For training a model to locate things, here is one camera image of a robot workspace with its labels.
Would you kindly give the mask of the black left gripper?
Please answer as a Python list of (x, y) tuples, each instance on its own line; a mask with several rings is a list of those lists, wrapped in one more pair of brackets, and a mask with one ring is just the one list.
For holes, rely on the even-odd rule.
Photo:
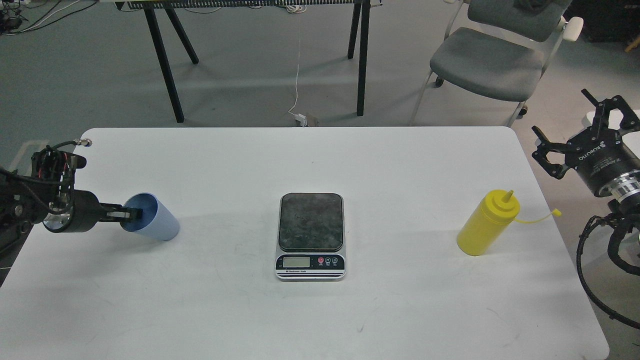
[(94, 193), (78, 190), (70, 210), (63, 214), (48, 214), (42, 224), (52, 233), (82, 233), (101, 220), (103, 223), (134, 223), (142, 219), (142, 214), (142, 210), (131, 210), (119, 203), (100, 203)]

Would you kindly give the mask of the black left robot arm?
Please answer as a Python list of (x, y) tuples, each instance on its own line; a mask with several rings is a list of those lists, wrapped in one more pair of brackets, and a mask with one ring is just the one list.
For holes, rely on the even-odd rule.
[(35, 152), (29, 176), (1, 169), (0, 235), (1, 279), (5, 280), (32, 228), (43, 224), (52, 233), (83, 233), (97, 223), (131, 224), (142, 219), (139, 206), (103, 203), (90, 191), (76, 189), (76, 172), (86, 167), (85, 157), (62, 150), (64, 146), (92, 145), (74, 139), (47, 145)]

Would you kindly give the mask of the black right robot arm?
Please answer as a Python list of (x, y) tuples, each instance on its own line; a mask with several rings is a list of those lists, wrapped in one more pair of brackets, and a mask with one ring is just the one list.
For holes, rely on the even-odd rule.
[(595, 108), (590, 125), (566, 143), (550, 141), (542, 130), (533, 126), (532, 131), (539, 143), (532, 158), (555, 179), (562, 179), (567, 171), (573, 169), (595, 197), (612, 197), (608, 202), (610, 213), (590, 217), (579, 235), (576, 271), (592, 303), (611, 319), (638, 329), (637, 321), (611, 309), (592, 292), (583, 274), (582, 255), (592, 231), (608, 226), (612, 229), (606, 249), (609, 259), (627, 274), (640, 274), (638, 266), (620, 256), (622, 241), (638, 229), (640, 223), (640, 160), (623, 142), (624, 135), (640, 129), (639, 117), (621, 95), (597, 100), (587, 89), (582, 89), (582, 94)]

